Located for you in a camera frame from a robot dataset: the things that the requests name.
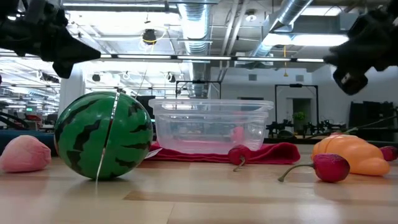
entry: table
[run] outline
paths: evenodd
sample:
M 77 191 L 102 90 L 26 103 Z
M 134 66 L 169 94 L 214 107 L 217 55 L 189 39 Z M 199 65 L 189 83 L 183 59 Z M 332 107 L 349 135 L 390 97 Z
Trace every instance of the table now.
M 311 146 L 299 146 L 308 162 Z M 55 158 L 48 169 L 0 174 L 4 224 L 398 223 L 398 163 L 383 177 L 319 182 L 311 168 L 143 162 L 114 182 L 95 182 Z

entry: plastic bin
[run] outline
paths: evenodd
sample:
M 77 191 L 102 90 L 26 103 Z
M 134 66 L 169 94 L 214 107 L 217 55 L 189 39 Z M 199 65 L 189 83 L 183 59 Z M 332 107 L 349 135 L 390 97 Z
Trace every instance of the plastic bin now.
M 149 100 L 157 141 L 184 153 L 227 154 L 238 144 L 258 150 L 268 111 L 274 103 L 258 100 Z

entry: watermelon toy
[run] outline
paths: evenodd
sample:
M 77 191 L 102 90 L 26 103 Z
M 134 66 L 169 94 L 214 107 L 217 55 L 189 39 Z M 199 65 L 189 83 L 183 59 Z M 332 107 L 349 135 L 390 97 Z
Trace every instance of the watermelon toy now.
M 94 92 L 72 102 L 55 125 L 58 155 L 80 175 L 99 179 L 123 175 L 145 158 L 152 142 L 148 112 L 124 93 Z

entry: red towel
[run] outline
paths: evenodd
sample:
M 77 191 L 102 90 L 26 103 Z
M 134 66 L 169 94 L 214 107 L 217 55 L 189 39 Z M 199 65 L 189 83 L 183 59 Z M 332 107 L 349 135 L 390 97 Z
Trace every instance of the red towel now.
M 159 149 L 158 143 L 150 148 L 151 151 Z M 292 164 L 300 159 L 299 150 L 291 143 L 264 144 L 260 150 L 252 151 L 247 163 L 251 164 Z M 222 162 L 230 163 L 228 155 L 221 154 L 187 154 L 171 149 L 162 149 L 154 157 L 153 161 L 184 161 L 184 162 Z

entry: cherry stem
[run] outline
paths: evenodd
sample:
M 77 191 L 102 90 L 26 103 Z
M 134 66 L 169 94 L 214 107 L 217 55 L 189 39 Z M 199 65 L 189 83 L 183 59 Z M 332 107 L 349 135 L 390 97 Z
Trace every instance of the cherry stem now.
M 313 164 L 299 164 L 299 165 L 296 165 L 296 166 L 292 166 L 291 168 L 289 168 L 289 169 L 282 175 L 282 177 L 279 177 L 279 178 L 278 178 L 278 181 L 279 181 L 279 182 L 283 182 L 283 181 L 285 180 L 286 175 L 287 175 L 292 169 L 297 168 L 297 167 L 302 167 L 302 166 L 308 166 L 308 167 L 312 167 L 312 168 L 313 168 Z
M 242 161 L 237 167 L 235 167 L 235 169 L 233 169 L 234 172 L 237 172 L 238 169 L 240 169 L 243 164 L 246 162 L 245 158 L 243 156 L 240 157 L 240 160 Z

